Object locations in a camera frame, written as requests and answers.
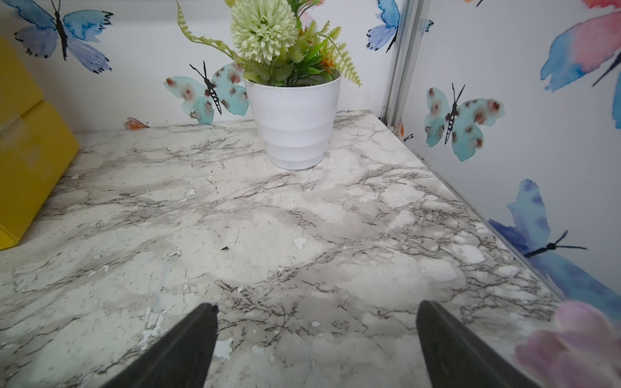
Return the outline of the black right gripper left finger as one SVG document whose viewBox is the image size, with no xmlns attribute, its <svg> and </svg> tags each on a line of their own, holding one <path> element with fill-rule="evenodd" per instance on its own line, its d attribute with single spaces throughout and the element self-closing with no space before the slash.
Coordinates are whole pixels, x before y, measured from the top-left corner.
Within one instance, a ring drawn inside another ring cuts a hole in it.
<svg viewBox="0 0 621 388">
<path fill-rule="evenodd" d="M 106 387 L 202 387 L 218 340 L 218 306 L 202 303 Z"/>
</svg>

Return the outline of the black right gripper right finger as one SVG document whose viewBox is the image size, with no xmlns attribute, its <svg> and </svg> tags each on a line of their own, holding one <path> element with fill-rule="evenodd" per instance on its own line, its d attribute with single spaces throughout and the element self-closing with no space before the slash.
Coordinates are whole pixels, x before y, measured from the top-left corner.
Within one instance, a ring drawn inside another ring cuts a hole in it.
<svg viewBox="0 0 621 388">
<path fill-rule="evenodd" d="M 438 302 L 423 301 L 417 331 L 433 387 L 536 387 Z"/>
</svg>

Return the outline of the yellow three-drawer box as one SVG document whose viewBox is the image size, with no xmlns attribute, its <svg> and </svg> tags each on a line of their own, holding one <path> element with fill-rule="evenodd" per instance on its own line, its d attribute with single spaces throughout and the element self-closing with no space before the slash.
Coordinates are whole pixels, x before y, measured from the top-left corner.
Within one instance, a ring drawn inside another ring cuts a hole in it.
<svg viewBox="0 0 621 388">
<path fill-rule="evenodd" d="M 78 139 L 1 39 L 1 249 L 19 244 L 78 151 Z"/>
</svg>

